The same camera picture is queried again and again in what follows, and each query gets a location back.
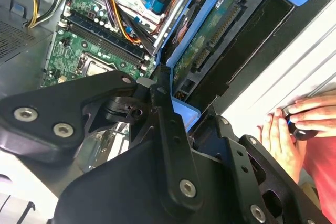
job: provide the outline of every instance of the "black mounting arm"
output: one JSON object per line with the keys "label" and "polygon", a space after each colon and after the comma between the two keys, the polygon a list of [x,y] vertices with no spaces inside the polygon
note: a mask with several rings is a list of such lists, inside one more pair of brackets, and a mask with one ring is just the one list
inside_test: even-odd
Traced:
{"label": "black mounting arm", "polygon": [[160,66],[157,83],[137,84],[114,71],[0,101],[0,147],[44,163],[70,161],[84,137],[131,124],[129,150],[72,182],[54,224],[329,223],[252,136],[237,139],[213,111],[190,148],[169,73]]}

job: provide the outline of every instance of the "red shirt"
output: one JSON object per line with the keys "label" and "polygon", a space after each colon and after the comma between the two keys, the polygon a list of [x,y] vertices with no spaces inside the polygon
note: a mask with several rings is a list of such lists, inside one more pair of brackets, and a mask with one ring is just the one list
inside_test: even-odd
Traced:
{"label": "red shirt", "polygon": [[303,167],[315,182],[323,214],[336,224],[336,138],[308,140]]}

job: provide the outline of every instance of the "screw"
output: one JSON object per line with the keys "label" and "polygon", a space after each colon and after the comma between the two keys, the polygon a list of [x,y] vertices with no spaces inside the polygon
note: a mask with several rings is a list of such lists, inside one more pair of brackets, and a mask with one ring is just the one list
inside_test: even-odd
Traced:
{"label": "screw", "polygon": [[188,198],[194,198],[196,196],[196,188],[194,184],[187,179],[180,181],[180,190]]}
{"label": "screw", "polygon": [[123,77],[122,80],[126,83],[131,83],[132,81],[130,79],[128,79],[127,77]]}
{"label": "screw", "polygon": [[54,126],[54,134],[63,138],[72,136],[74,128],[67,123],[58,123]]}
{"label": "screw", "polygon": [[266,222],[266,216],[260,207],[258,207],[257,205],[251,205],[250,209],[252,215],[254,216],[254,218],[256,218],[257,221],[259,221],[260,223]]}
{"label": "screw", "polygon": [[158,87],[157,90],[163,94],[167,94],[167,91],[165,91],[163,87]]}
{"label": "screw", "polygon": [[14,111],[14,117],[22,122],[32,122],[37,119],[38,113],[32,108],[18,108]]}
{"label": "screw", "polygon": [[223,122],[224,124],[229,124],[229,122],[228,122],[225,118],[222,118],[222,122]]}
{"label": "screw", "polygon": [[253,145],[257,145],[257,141],[254,138],[250,137],[250,141]]}

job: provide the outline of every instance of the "green circuit board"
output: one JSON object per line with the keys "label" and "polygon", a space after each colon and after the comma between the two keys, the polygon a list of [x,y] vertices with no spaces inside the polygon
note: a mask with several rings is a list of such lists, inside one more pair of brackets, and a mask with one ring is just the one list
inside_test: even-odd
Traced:
{"label": "green circuit board", "polygon": [[[128,63],[120,59],[117,55],[107,52],[59,27],[55,34],[54,46],[49,57],[46,77],[42,86],[46,87],[87,76],[79,70],[80,59],[84,53],[92,57],[92,60],[94,60],[93,63],[97,62],[100,66],[106,67],[107,70],[123,71],[133,77],[134,80],[141,76],[138,66]],[[155,62],[152,57],[149,67],[143,76],[149,77],[154,71],[154,68]]]}
{"label": "green circuit board", "polygon": [[103,22],[103,26],[108,24],[108,28],[112,28],[105,6],[97,0],[68,0],[67,6],[95,23]]}
{"label": "green circuit board", "polygon": [[[183,55],[174,67],[173,85],[177,85],[184,80],[184,77],[190,71],[192,64],[199,67],[204,59],[210,54],[206,49],[207,44],[216,44],[223,33],[226,24],[229,24],[230,19],[234,18],[239,8],[234,9],[232,15],[228,14],[228,9],[234,0],[218,0],[213,10],[210,12],[194,39],[191,41]],[[218,28],[219,21],[227,15],[227,19],[223,25]]]}

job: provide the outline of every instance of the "ventilation grille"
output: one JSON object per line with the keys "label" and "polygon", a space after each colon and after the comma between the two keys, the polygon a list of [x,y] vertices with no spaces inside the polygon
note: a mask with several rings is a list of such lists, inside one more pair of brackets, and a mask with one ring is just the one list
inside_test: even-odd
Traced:
{"label": "ventilation grille", "polygon": [[0,59],[5,58],[35,38],[15,27],[0,21]]}

